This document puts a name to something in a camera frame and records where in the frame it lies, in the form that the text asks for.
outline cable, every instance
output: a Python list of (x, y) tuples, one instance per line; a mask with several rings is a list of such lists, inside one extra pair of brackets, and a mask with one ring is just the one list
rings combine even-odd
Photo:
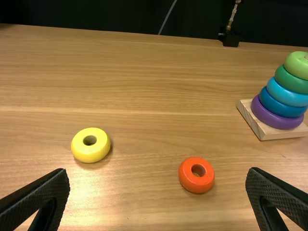
[(174, 6), (175, 6), (175, 4), (177, 3), (177, 1), (178, 1), (178, 0), (174, 0), (174, 1), (173, 1), (172, 5), (171, 5), (171, 7), (170, 7), (170, 9), (169, 9), (169, 11), (168, 11), (166, 17), (165, 17), (164, 22), (163, 22), (162, 26), (160, 27), (160, 30), (159, 30), (159, 32), (158, 32), (158, 35), (160, 35), (160, 34), (162, 33), (162, 31), (163, 31), (163, 29), (164, 29), (164, 27), (165, 27), (165, 24), (166, 24), (166, 22), (167, 22), (167, 20), (168, 20), (168, 18), (169, 18), (169, 16), (170, 16), (170, 14), (171, 14), (171, 12), (172, 12)]

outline wooden table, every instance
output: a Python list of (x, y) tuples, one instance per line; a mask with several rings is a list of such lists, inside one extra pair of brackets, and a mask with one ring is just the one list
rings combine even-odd
[[(260, 142), (235, 105), (295, 50), (308, 51), (2, 25), (0, 197), (63, 167), (71, 192), (60, 231), (256, 231), (249, 168), (308, 192), (308, 138)], [(87, 127), (104, 129), (114, 145), (94, 164), (70, 151)], [(206, 194), (179, 184), (178, 167), (190, 156), (215, 170)]]

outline wooden ring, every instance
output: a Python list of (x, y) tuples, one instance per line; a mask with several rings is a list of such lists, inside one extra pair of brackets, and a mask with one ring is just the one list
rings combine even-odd
[(106, 132), (99, 128), (86, 128), (72, 139), (71, 150), (74, 157), (84, 163), (94, 163), (109, 152), (111, 142)]
[(179, 181), (185, 189), (192, 193), (205, 193), (214, 185), (214, 170), (206, 160), (200, 157), (190, 157), (184, 160), (179, 167)]
[(293, 107), (305, 107), (308, 105), (308, 94), (299, 94), (282, 87), (275, 78), (271, 78), (266, 85), (269, 94), (281, 103)]
[(288, 55), (284, 61), (284, 68), (292, 75), (308, 80), (308, 59), (307, 52), (295, 51)]

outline ring stacking toy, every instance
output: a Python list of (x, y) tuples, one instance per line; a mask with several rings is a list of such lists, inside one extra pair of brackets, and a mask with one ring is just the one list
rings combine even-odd
[(279, 102), (293, 107), (305, 107), (308, 105), (308, 94), (299, 94), (279, 85), (275, 78), (271, 78), (266, 86), (269, 94)]
[(200, 157), (190, 157), (184, 160), (179, 167), (179, 181), (185, 189), (192, 193), (205, 193), (214, 185), (214, 170), (206, 160)]
[(259, 95), (240, 100), (236, 107), (261, 141), (308, 136), (303, 122), (308, 108), (308, 53), (289, 54)]
[(275, 80), (282, 87), (300, 94), (308, 94), (308, 81), (290, 74), (283, 65), (275, 72)]
[(285, 69), (292, 75), (308, 80), (308, 53), (295, 51), (286, 58), (284, 62)]
[(72, 139), (71, 150), (74, 157), (84, 163), (94, 163), (103, 159), (109, 152), (110, 139), (99, 128), (86, 128)]
[(303, 115), (296, 118), (286, 118), (268, 111), (265, 107), (262, 106), (259, 100), (259, 95), (254, 97), (252, 100), (251, 111), (260, 121), (277, 129), (293, 129), (300, 125), (304, 120)]
[(275, 100), (269, 93), (266, 87), (264, 87), (260, 94), (259, 99), (261, 104), (270, 112), (277, 114), (282, 117), (294, 118), (299, 117), (305, 113), (307, 106), (305, 107), (292, 107), (286, 104), (283, 104)]

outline teal ring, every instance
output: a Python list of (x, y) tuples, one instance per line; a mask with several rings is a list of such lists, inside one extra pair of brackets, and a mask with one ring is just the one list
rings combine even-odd
[(292, 107), (285, 105), (277, 100), (275, 100), (269, 93), (266, 87), (264, 87), (260, 94), (259, 99), (261, 104), (270, 112), (286, 117), (286, 118), (295, 118), (303, 115), (307, 110), (308, 106), (306, 107)]
[(293, 107), (305, 107), (308, 105), (308, 94), (299, 94), (280, 86), (275, 77), (268, 81), (266, 86), (269, 94), (277, 101)]

